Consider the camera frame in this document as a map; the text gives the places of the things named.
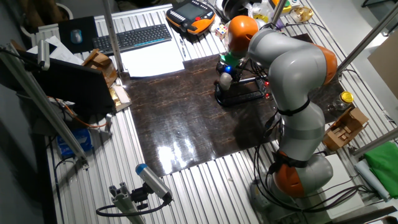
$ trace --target computer mouse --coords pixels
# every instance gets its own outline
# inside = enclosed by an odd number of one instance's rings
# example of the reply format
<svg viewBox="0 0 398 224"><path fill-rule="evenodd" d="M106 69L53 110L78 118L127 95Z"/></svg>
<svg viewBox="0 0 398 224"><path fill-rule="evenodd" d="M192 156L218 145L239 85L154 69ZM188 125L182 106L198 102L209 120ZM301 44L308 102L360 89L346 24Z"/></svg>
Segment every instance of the computer mouse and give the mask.
<svg viewBox="0 0 398 224"><path fill-rule="evenodd" d="M70 41L74 44L80 44L83 42L80 29L74 29L70 32Z"/></svg>

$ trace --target blue light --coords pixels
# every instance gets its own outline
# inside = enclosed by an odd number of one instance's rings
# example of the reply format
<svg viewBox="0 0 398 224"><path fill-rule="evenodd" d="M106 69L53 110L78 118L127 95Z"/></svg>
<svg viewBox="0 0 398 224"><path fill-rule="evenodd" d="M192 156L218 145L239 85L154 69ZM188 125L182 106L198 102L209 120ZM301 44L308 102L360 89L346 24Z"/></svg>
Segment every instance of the blue light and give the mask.
<svg viewBox="0 0 398 224"><path fill-rule="evenodd" d="M228 72L230 72L230 71L231 71L231 66L225 67L225 72L226 72L226 73L228 73Z"/></svg>

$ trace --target yellow cap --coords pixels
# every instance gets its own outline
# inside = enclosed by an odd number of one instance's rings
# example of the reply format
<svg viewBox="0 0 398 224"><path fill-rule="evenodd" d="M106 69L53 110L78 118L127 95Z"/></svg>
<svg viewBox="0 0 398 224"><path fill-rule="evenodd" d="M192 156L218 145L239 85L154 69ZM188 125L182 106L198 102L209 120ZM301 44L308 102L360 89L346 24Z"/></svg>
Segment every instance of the yellow cap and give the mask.
<svg viewBox="0 0 398 224"><path fill-rule="evenodd" d="M344 103L352 103L354 101L354 96L352 93L348 91L344 91L340 94L341 100L343 100Z"/></svg>

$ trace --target black keyboard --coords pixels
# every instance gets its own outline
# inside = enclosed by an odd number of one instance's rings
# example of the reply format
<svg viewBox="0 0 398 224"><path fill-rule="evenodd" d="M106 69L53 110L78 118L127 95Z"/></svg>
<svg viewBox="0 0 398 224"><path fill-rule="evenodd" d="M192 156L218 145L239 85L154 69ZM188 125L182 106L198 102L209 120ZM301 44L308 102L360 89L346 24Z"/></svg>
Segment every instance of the black keyboard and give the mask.
<svg viewBox="0 0 398 224"><path fill-rule="evenodd" d="M116 34L120 52L127 52L172 39L165 24L154 25ZM109 36L93 38L95 49L105 55L112 55L113 50Z"/></svg>

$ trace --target orange sphere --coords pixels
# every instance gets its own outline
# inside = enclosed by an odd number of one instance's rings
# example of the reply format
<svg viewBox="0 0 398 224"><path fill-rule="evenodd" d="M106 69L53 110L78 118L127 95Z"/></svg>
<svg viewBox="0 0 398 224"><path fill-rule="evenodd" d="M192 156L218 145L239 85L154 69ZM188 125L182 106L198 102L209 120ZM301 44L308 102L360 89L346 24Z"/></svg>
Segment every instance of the orange sphere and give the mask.
<svg viewBox="0 0 398 224"><path fill-rule="evenodd" d="M229 23L229 50L234 52L247 51L253 35L259 30L257 22L248 16L236 16Z"/></svg>

